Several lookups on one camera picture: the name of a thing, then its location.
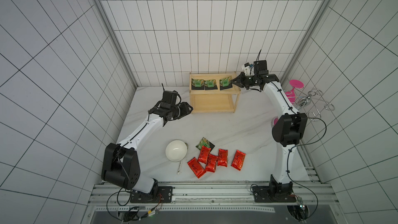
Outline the green tea bag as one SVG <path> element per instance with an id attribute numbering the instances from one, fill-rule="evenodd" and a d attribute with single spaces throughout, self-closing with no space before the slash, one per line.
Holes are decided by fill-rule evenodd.
<path id="1" fill-rule="evenodd" d="M 207 148 L 210 148 L 210 150 L 213 150 L 214 147 L 215 147 L 215 145 L 212 142 L 210 142 L 208 139 L 206 139 L 205 137 L 203 137 L 199 141 L 199 143 L 196 145 L 196 148 L 201 150 L 203 146 L 207 147 Z"/>
<path id="2" fill-rule="evenodd" d="M 227 89 L 233 88 L 231 81 L 232 81 L 231 76 L 221 78 L 219 80 L 220 90 L 227 90 Z"/>
<path id="3" fill-rule="evenodd" d="M 217 90 L 217 82 L 215 79 L 209 79 L 204 81 L 205 90 Z"/>
<path id="4" fill-rule="evenodd" d="M 204 80 L 203 79 L 191 79 L 191 89 L 192 90 L 204 90 Z"/>

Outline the wooden two-tier shelf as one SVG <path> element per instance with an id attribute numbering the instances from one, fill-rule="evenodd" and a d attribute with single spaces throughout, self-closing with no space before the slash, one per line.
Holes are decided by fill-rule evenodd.
<path id="1" fill-rule="evenodd" d="M 190 74 L 190 105 L 194 113 L 234 113 L 240 96 L 240 88 L 233 85 L 233 88 L 220 90 L 219 80 L 231 76 L 234 79 L 235 72 L 223 74 Z M 192 90 L 191 79 L 215 79 L 217 90 Z"/>

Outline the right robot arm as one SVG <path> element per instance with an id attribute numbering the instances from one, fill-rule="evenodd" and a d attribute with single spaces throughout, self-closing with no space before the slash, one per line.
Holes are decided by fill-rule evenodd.
<path id="1" fill-rule="evenodd" d="M 290 177 L 295 148 L 303 137 L 307 115 L 300 113 L 288 99 L 278 77 L 270 74 L 267 61 L 257 60 L 243 65 L 243 71 L 232 80 L 232 84 L 265 92 L 279 115 L 272 127 L 272 137 L 277 142 L 275 169 L 268 186 L 272 198 L 293 193 Z"/>

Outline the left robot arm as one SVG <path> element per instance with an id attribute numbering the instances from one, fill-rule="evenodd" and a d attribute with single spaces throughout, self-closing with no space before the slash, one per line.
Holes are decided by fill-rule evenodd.
<path id="1" fill-rule="evenodd" d="M 177 91 L 163 91 L 162 99 L 148 111 L 142 124 L 125 139 L 107 145 L 101 179 L 126 190 L 156 196 L 158 181 L 141 173 L 138 149 L 168 122 L 179 120 L 193 111 Z"/>

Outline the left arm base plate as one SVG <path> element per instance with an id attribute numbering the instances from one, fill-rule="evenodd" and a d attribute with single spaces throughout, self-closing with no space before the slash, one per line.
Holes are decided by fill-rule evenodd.
<path id="1" fill-rule="evenodd" d="M 130 203 L 171 203 L 173 189 L 172 186 L 156 186 L 148 194 L 133 190 Z"/>

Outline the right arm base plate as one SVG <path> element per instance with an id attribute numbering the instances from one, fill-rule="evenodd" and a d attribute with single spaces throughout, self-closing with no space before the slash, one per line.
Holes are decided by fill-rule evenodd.
<path id="1" fill-rule="evenodd" d="M 295 203 L 292 185 L 258 186 L 251 185 L 251 193 L 256 203 Z"/>

